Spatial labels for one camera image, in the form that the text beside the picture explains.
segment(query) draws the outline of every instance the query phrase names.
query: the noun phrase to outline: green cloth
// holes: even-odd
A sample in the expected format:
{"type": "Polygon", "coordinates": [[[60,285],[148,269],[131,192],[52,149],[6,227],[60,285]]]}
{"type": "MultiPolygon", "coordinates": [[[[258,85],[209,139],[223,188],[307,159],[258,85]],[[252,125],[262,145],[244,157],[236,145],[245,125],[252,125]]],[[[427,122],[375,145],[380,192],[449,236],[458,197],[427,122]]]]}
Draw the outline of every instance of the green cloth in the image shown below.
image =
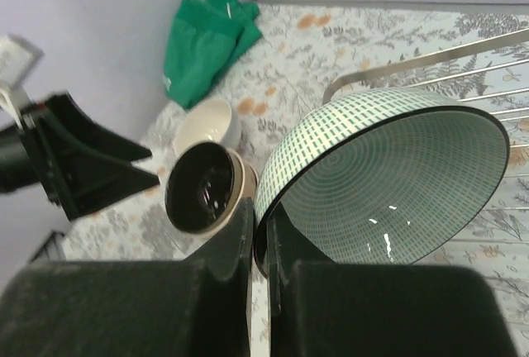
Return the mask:
{"type": "Polygon", "coordinates": [[[260,37],[259,7],[239,0],[183,0],[165,52],[167,96],[184,109],[202,100],[260,37]]]}

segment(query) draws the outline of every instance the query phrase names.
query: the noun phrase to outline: floral pattern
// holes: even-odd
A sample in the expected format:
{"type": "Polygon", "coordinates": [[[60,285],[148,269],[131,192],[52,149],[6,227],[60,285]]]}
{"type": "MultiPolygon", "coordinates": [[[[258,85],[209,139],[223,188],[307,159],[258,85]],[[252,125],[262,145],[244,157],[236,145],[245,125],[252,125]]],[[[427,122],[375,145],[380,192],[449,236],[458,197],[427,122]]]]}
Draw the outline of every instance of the floral pattern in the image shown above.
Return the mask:
{"type": "MultiPolygon", "coordinates": [[[[322,105],[325,87],[342,74],[529,26],[525,16],[501,14],[286,5],[260,9],[257,23],[264,38],[211,92],[228,99],[238,111],[243,127],[238,150],[259,172],[285,134],[322,105]]],[[[524,59],[529,59],[527,43],[368,80],[343,88],[336,97],[524,59]]],[[[427,88],[461,99],[528,86],[529,66],[509,65],[427,88]]],[[[529,93],[470,103],[490,112],[516,109],[529,106],[529,93]]],[[[64,241],[68,259],[182,259],[203,243],[179,233],[164,212],[164,187],[177,159],[173,139],[184,115],[178,105],[168,103],[142,139],[153,157],[138,166],[157,172],[161,186],[77,221],[64,241]]],[[[529,144],[528,120],[503,124],[513,145],[529,144]]],[[[479,271],[495,292],[520,354],[529,356],[528,160],[529,148],[512,149],[507,175],[489,204],[419,264],[462,265],[479,271]]],[[[269,350],[266,282],[255,268],[252,280],[252,355],[265,356],[269,350]]]]}

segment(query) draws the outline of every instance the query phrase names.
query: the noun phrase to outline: wire rack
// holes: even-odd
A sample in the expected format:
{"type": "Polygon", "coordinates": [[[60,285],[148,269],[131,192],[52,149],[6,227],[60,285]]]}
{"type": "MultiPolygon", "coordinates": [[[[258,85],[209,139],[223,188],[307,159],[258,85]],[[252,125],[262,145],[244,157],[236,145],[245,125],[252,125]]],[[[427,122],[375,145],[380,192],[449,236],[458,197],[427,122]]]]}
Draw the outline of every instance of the wire rack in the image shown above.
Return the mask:
{"type": "MultiPolygon", "coordinates": [[[[332,96],[341,88],[351,85],[353,83],[361,83],[363,85],[366,85],[368,81],[370,80],[376,80],[381,78],[387,78],[388,76],[392,76],[395,74],[405,73],[409,72],[414,69],[420,69],[424,68],[426,66],[435,65],[435,64],[441,64],[446,61],[452,61],[457,60],[463,57],[467,57],[470,55],[477,55],[484,53],[486,51],[490,50],[498,50],[503,49],[509,46],[513,45],[519,45],[521,43],[524,43],[526,41],[529,41],[529,28],[522,29],[520,31],[507,33],[500,36],[491,37],[489,39],[479,40],[474,43],[469,43],[466,45],[459,45],[451,49],[447,50],[440,50],[431,54],[427,55],[420,55],[418,57],[403,60],[400,62],[387,64],[385,66],[380,66],[378,68],[372,68],[363,70],[360,72],[355,72],[353,74],[346,74],[344,76],[339,77],[337,80],[335,80],[329,87],[326,88],[325,92],[323,93],[323,103],[327,103],[331,101],[332,96]]],[[[425,88],[428,88],[429,86],[432,86],[436,83],[444,83],[447,81],[456,81],[458,79],[468,78],[469,76],[475,75],[475,74],[484,74],[486,72],[494,71],[497,69],[506,69],[515,67],[522,64],[529,63],[529,58],[524,59],[518,59],[515,61],[506,62],[504,64],[496,64],[496,65],[490,65],[486,66],[480,69],[472,69],[470,71],[466,72],[459,72],[454,74],[448,74],[441,78],[436,79],[430,79],[430,80],[422,80],[422,81],[416,81],[415,83],[410,84],[404,84],[407,87],[420,87],[423,86],[425,88]]],[[[507,90],[507,91],[501,91],[496,93],[490,93],[490,94],[484,94],[479,95],[476,97],[470,97],[470,98],[462,98],[458,99],[459,102],[476,102],[480,100],[486,100],[490,98],[500,98],[500,97],[507,97],[507,96],[513,96],[516,94],[521,93],[529,93],[529,87],[528,88],[517,88],[513,90],[507,90]]],[[[516,107],[513,109],[505,109],[495,112],[490,112],[490,114],[496,116],[497,119],[499,119],[502,123],[507,121],[519,121],[523,119],[529,118],[529,107],[516,107]]],[[[514,141],[511,141],[511,154],[516,149],[523,149],[528,147],[529,144],[517,144],[514,141]]],[[[524,178],[529,177],[529,174],[516,174],[516,175],[509,175],[506,174],[504,178],[524,178]]],[[[519,207],[503,207],[504,211],[513,211],[513,210],[521,210],[526,211],[529,210],[529,206],[519,206],[519,207]]]]}

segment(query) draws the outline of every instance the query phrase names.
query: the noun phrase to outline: dish rack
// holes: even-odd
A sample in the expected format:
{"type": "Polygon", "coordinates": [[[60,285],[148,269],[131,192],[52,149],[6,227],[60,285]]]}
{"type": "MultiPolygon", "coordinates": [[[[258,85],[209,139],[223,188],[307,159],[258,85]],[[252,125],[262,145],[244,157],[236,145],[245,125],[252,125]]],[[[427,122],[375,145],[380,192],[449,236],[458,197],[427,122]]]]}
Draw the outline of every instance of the dish rack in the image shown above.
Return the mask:
{"type": "MultiPolygon", "coordinates": [[[[446,50],[440,50],[431,54],[427,55],[420,55],[412,59],[406,59],[401,60],[400,62],[395,63],[388,63],[387,65],[380,66],[378,68],[372,68],[367,70],[362,70],[360,72],[355,72],[352,74],[346,74],[344,76],[339,77],[337,80],[335,80],[329,87],[326,88],[325,92],[323,93],[323,104],[328,103],[331,101],[333,95],[341,88],[352,85],[353,83],[360,83],[361,85],[369,85],[369,82],[383,79],[383,78],[389,78],[389,77],[395,77],[396,79],[399,79],[400,76],[408,75],[410,72],[413,72],[414,75],[417,75],[418,69],[423,69],[424,67],[441,64],[449,61],[458,60],[460,58],[464,58],[471,55],[478,55],[482,54],[486,51],[490,50],[501,50],[505,49],[509,46],[515,46],[520,45],[521,43],[524,43],[526,41],[529,41],[529,28],[522,29],[520,31],[515,31],[511,33],[506,33],[500,36],[491,37],[484,40],[479,40],[474,43],[469,43],[465,45],[458,45],[451,49],[446,50]]],[[[417,79],[417,77],[401,77],[400,79],[411,79],[411,83],[405,83],[403,85],[399,85],[399,87],[423,87],[425,89],[432,89],[432,87],[436,84],[440,83],[446,83],[457,80],[461,80],[464,78],[471,77],[476,74],[484,74],[486,72],[490,72],[497,69],[510,69],[512,67],[527,64],[529,63],[529,57],[528,58],[522,58],[517,59],[514,61],[506,62],[504,64],[496,64],[488,66],[485,66],[483,68],[479,69],[472,69],[468,71],[463,71],[459,73],[453,73],[453,74],[447,74],[446,76],[436,78],[436,79],[428,79],[428,80],[420,80],[417,79]]],[[[461,98],[458,99],[459,102],[476,102],[479,100],[485,100],[490,98],[505,98],[509,96],[513,96],[516,94],[521,93],[529,93],[529,87],[527,88],[516,88],[513,90],[507,90],[507,91],[501,91],[496,93],[490,93],[490,94],[481,94],[475,97],[469,97],[469,98],[461,98]]],[[[529,106],[528,107],[516,107],[513,109],[504,109],[500,111],[494,111],[490,112],[490,114],[496,116],[497,119],[499,119],[502,123],[507,121],[520,121],[523,119],[529,118],[529,106]]],[[[518,144],[515,143],[515,141],[511,141],[510,145],[510,151],[511,155],[514,150],[520,150],[523,148],[529,147],[529,144],[518,144]]],[[[504,178],[525,178],[529,177],[529,174],[516,174],[516,175],[505,175],[504,178]]],[[[509,210],[528,210],[529,206],[519,206],[519,207],[503,207],[504,211],[509,210]]]]}

